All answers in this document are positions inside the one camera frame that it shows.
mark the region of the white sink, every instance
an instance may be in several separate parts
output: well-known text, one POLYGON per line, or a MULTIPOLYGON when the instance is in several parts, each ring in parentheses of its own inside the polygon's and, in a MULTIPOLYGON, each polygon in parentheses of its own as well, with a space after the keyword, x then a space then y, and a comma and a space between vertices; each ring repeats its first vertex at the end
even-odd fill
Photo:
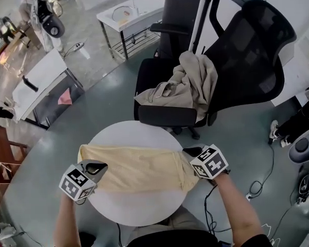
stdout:
POLYGON ((118 17, 115 20, 112 18, 112 14, 117 8, 132 8, 132 1, 129 0, 97 14, 96 17, 114 30, 123 31, 125 38, 161 20, 164 5, 160 0, 134 0, 134 2, 139 9, 138 16, 134 15, 132 10, 128 10, 128 13, 125 14, 126 17, 118 17))

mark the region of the person in white protective suit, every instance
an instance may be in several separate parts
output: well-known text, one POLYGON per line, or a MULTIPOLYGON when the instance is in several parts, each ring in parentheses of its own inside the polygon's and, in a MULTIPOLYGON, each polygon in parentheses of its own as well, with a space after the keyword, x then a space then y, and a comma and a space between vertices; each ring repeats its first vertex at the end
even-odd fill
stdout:
MULTIPOLYGON (((53 12, 53 7, 49 2, 47 2, 47 7, 50 12, 53 12)), ((53 48, 57 49, 59 52, 63 51, 61 39, 50 36, 39 22, 38 0, 21 0, 19 11, 22 20, 31 24, 46 52, 51 51, 53 48)))

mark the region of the chair armrest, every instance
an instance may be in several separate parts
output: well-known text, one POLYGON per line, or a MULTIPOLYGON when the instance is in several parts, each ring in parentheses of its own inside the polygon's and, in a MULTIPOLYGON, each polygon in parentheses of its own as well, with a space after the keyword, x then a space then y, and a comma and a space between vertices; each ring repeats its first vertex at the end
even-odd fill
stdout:
POLYGON ((176 35, 182 35, 182 36, 189 35, 189 31, 185 27, 182 27, 179 25, 163 24, 163 23, 152 24, 150 27, 150 31, 167 33, 167 34, 176 34, 176 35))
POLYGON ((159 127, 193 127, 197 111, 191 108, 141 105, 139 120, 143 124, 159 127))

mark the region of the metal shelf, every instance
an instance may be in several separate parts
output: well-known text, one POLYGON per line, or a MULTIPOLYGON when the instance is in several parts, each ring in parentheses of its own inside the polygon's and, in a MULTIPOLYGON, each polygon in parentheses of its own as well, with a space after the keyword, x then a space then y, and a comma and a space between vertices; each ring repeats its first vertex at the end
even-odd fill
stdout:
MULTIPOLYGON (((126 51, 128 57, 140 51, 145 46, 151 45, 157 41, 160 36, 157 33, 151 32, 149 28, 139 31, 137 34, 133 34, 125 39, 126 51)), ((122 59, 125 58, 124 46, 122 41, 112 46, 112 51, 116 53, 122 59)))

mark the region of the round white table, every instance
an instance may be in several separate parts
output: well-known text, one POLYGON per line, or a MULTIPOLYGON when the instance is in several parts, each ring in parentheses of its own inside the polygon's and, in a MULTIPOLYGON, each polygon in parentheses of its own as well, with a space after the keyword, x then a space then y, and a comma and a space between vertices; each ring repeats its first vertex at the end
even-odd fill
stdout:
MULTIPOLYGON (((123 121, 99 132, 89 143, 103 146, 132 146, 182 151, 179 142, 162 128, 139 121, 123 121)), ((181 206, 186 192, 181 190, 139 193, 96 190, 91 204, 106 218, 127 226, 148 226, 172 215, 181 206)))

